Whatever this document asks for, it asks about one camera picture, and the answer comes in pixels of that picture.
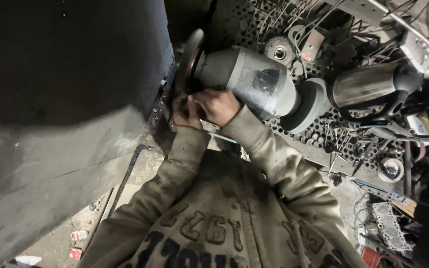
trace sleeve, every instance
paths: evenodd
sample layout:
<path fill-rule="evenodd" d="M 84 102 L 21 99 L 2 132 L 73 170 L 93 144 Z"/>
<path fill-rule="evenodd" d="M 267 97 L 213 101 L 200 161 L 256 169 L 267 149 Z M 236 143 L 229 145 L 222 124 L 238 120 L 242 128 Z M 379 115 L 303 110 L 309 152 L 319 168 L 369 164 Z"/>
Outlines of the sleeve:
<path fill-rule="evenodd" d="M 120 263 L 112 262 L 130 258 L 155 221 L 192 186 L 210 139 L 205 132 L 178 127 L 157 175 L 100 223 L 79 267 L 113 267 Z"/>
<path fill-rule="evenodd" d="M 279 194 L 287 208 L 307 219 L 322 217 L 334 223 L 344 234 L 336 198 L 322 181 L 316 168 L 306 163 L 301 153 L 262 124 L 244 106 L 222 132 L 235 139 Z"/>

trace hooded sweatshirt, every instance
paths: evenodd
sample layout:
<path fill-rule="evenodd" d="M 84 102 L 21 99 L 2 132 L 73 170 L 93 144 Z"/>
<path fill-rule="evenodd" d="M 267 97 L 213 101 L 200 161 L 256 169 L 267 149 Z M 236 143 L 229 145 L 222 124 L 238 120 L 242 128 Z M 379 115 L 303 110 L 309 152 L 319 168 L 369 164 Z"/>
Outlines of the hooded sweatshirt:
<path fill-rule="evenodd" d="M 102 221 L 80 268 L 363 268 L 317 169 L 244 106 L 222 129 L 251 162 L 178 127 L 157 175 Z"/>

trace hand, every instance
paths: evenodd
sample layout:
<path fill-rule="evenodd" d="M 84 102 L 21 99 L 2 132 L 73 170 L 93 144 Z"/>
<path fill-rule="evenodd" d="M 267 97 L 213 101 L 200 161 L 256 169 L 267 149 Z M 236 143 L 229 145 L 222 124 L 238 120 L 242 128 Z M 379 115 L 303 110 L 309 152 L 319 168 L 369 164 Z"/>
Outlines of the hand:
<path fill-rule="evenodd" d="M 206 119 L 219 127 L 228 124 L 241 109 L 231 91 L 205 89 L 193 94 L 193 99 L 205 111 Z"/>
<path fill-rule="evenodd" d="M 186 100 L 188 111 L 183 113 L 183 102 Z M 195 129 L 203 130 L 200 117 L 198 116 L 198 105 L 194 102 L 193 97 L 190 95 L 180 95 L 172 102 L 173 107 L 173 121 L 175 125 L 188 126 Z"/>

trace gear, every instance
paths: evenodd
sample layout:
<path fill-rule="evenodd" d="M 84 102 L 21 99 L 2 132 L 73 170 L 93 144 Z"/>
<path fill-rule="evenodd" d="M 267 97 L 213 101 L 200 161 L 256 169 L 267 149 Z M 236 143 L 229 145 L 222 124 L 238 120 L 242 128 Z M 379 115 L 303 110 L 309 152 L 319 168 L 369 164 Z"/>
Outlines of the gear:
<path fill-rule="evenodd" d="M 290 68 L 294 50 L 289 39 L 284 36 L 277 36 L 269 39 L 264 47 L 264 54 L 277 62 Z"/>

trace dark metal panel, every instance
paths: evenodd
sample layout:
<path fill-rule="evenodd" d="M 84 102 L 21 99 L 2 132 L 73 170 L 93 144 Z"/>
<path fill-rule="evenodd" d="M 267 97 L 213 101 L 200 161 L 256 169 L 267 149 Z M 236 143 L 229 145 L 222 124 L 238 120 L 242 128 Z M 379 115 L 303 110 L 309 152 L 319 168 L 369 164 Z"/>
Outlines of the dark metal panel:
<path fill-rule="evenodd" d="M 123 179 L 172 57 L 162 0 L 0 0 L 0 267 Z"/>

